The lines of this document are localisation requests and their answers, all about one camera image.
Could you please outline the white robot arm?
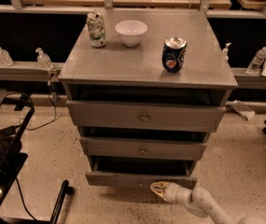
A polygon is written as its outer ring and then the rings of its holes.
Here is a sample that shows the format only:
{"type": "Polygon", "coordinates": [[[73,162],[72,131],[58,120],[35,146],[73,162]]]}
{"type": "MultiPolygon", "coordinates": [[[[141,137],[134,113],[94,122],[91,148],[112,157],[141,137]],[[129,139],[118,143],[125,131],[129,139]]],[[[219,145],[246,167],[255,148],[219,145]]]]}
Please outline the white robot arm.
{"type": "Polygon", "coordinates": [[[234,220],[202,187],[187,189],[174,182],[160,181],[152,183],[150,189],[166,202],[181,204],[196,217],[210,217],[215,224],[266,224],[264,219],[254,216],[234,220]]]}

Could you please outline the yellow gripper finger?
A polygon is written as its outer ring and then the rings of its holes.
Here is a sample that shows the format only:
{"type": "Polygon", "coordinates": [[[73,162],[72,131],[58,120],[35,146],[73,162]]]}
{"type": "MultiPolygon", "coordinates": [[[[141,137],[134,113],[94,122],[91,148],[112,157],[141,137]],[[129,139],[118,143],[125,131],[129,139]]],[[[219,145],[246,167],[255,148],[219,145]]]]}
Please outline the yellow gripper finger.
{"type": "Polygon", "coordinates": [[[168,201],[168,185],[169,183],[166,181],[153,182],[150,185],[150,190],[163,198],[165,201],[168,201]]]}

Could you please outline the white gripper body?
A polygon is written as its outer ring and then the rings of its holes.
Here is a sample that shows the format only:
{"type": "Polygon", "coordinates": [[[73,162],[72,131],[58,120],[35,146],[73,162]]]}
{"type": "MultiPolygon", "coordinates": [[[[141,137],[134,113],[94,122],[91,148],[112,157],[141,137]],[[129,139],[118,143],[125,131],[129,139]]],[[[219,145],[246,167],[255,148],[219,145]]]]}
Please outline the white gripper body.
{"type": "Polygon", "coordinates": [[[168,183],[164,189],[163,199],[168,203],[189,205],[191,203],[191,189],[183,188],[176,183],[168,183]]]}

